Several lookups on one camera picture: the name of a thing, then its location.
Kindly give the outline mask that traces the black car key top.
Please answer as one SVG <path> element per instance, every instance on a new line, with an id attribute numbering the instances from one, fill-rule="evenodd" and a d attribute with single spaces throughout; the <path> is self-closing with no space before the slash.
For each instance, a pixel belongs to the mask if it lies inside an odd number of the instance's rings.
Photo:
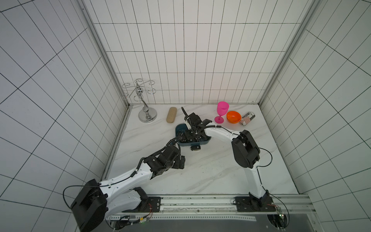
<path id="1" fill-rule="evenodd" d="M 200 145 L 194 145 L 194 146 L 191 146 L 190 147 L 190 150 L 191 151 L 199 151 L 201 149 L 201 146 Z"/>

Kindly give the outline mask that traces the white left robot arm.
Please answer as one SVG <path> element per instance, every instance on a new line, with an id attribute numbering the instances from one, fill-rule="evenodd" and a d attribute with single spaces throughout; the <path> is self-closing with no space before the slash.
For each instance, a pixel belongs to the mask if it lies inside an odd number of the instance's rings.
<path id="1" fill-rule="evenodd" d="M 95 179 L 81 186 L 70 210 L 81 232 L 90 232 L 107 217 L 136 209 L 145 200 L 141 186 L 171 168 L 184 168 L 185 158 L 175 142 L 148 157 L 141 158 L 137 167 L 112 179 Z"/>

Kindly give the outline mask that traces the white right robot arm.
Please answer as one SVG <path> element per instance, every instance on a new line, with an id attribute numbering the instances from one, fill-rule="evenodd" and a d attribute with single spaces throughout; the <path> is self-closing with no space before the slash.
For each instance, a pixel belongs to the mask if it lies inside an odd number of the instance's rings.
<path id="1" fill-rule="evenodd" d="M 247 130 L 228 130 L 213 124 L 211 120 L 201 120 L 195 113 L 187 114 L 184 109 L 182 111 L 184 120 L 189 125 L 183 134 L 185 141 L 200 144 L 208 139 L 218 139 L 230 143 L 235 161 L 244 168 L 246 174 L 250 204 L 261 207 L 268 203 L 270 194 L 264 188 L 259 173 L 259 168 L 262 167 L 259 165 L 261 148 L 252 134 Z"/>

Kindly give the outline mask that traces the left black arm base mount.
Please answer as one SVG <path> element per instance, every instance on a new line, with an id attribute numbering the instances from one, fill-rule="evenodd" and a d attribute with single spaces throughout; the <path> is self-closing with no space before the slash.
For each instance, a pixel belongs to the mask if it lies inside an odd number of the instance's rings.
<path id="1" fill-rule="evenodd" d="M 157 213 L 160 211 L 161 198 L 158 196 L 148 196 L 141 188 L 137 187 L 124 195 L 124 210 L 121 212 L 130 213 Z"/>

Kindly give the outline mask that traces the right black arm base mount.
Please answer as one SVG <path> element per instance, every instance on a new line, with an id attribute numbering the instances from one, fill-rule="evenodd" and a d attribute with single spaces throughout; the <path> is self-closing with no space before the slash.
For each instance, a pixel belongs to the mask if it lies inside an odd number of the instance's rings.
<path id="1" fill-rule="evenodd" d="M 249 193 L 248 196 L 235 197 L 233 204 L 237 207 L 238 212 L 276 212 L 273 200 L 266 190 L 260 198 Z"/>

